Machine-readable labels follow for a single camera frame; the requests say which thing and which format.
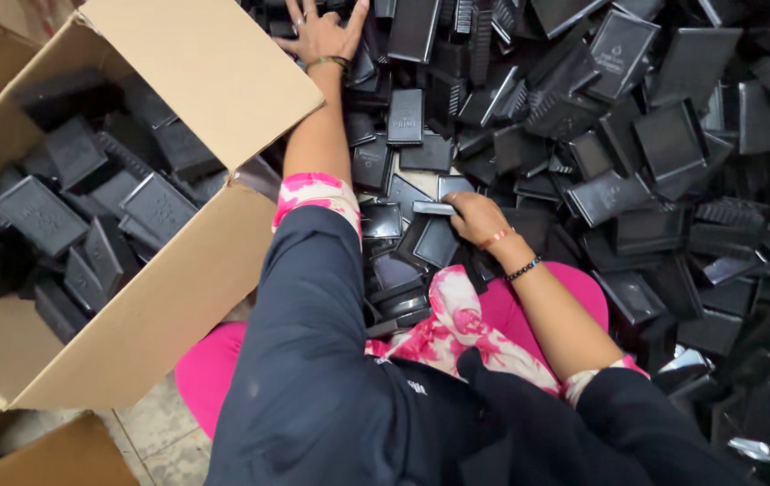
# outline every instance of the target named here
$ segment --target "navy blue jacket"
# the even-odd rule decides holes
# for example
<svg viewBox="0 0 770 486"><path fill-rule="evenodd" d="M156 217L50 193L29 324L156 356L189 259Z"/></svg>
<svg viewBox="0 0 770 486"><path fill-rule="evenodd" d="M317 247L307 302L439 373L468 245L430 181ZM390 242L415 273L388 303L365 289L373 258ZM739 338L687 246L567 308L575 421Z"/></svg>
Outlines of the navy blue jacket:
<svg viewBox="0 0 770 486"><path fill-rule="evenodd" d="M362 256L322 207L285 216L262 268L206 484L744 484L640 374L601 371L574 411L488 371L457 380L363 354Z"/></svg>

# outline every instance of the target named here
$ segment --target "beaded bracelet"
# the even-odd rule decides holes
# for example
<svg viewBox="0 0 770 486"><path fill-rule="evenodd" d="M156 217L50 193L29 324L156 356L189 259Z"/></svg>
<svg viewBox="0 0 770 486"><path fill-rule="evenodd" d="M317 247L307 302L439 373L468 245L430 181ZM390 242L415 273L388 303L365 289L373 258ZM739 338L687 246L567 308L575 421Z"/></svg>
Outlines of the beaded bracelet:
<svg viewBox="0 0 770 486"><path fill-rule="evenodd" d="M541 262L542 262L542 256L538 255L537 257L535 257L534 260L530 261L529 265L526 265L520 270L517 270L514 273L510 274L508 277L505 277L505 280L508 282L513 282L514 279L516 279L517 277L520 277L520 275L522 275L523 273L526 273L527 271L532 270Z"/></svg>

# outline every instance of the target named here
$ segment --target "tiled floor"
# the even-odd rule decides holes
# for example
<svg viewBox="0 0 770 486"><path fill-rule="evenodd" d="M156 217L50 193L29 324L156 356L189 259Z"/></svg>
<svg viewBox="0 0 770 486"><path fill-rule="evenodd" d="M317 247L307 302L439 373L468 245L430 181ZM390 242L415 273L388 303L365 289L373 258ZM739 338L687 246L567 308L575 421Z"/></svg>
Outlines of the tiled floor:
<svg viewBox="0 0 770 486"><path fill-rule="evenodd" d="M224 321L247 319L254 294ZM81 411L17 410L0 416L0 457L72 420ZM144 486L196 486L205 481L211 441L178 395L169 373L135 406L95 413L109 428L132 474Z"/></svg>

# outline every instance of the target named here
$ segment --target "person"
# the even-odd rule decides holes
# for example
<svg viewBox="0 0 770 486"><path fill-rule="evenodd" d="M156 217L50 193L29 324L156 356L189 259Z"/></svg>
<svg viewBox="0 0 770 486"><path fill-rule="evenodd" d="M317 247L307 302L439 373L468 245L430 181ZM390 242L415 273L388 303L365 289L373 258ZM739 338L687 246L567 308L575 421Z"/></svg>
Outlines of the person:
<svg viewBox="0 0 770 486"><path fill-rule="evenodd" d="M596 283L544 263L482 195L448 194L452 224L508 281L479 297L446 268L430 318L366 341L341 76L369 0L345 28L315 0L287 5L299 39L276 41L326 103L289 140L249 322L218 326L176 368L214 440L206 484L744 483L607 336Z"/></svg>

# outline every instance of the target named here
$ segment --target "pile of black plastic cases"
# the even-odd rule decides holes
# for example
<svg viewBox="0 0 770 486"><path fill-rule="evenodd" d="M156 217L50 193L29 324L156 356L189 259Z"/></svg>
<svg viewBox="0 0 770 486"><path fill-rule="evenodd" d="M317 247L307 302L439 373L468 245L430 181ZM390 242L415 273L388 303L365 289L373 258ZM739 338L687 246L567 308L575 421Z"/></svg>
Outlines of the pile of black plastic cases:
<svg viewBox="0 0 770 486"><path fill-rule="evenodd" d="M239 4L293 36L285 0ZM439 202L477 191L593 275L617 343L770 484L770 0L373 0L344 87L353 183L374 196L370 337L427 319L441 268L479 294L503 275ZM47 137L0 173L0 296L35 300L68 342L227 171L139 76L73 72L19 101ZM276 199L284 149L235 177Z"/></svg>
<svg viewBox="0 0 770 486"><path fill-rule="evenodd" d="M293 36L284 0L240 3ZM436 204L477 191L595 277L617 343L770 484L770 0L373 0L344 87L353 182L375 196L371 337L427 319L443 267L478 293L502 275Z"/></svg>
<svg viewBox="0 0 770 486"><path fill-rule="evenodd" d="M67 343L228 171L138 74L71 72L17 100L46 137L0 172L0 297L35 301ZM276 200L281 178L262 157L236 177Z"/></svg>

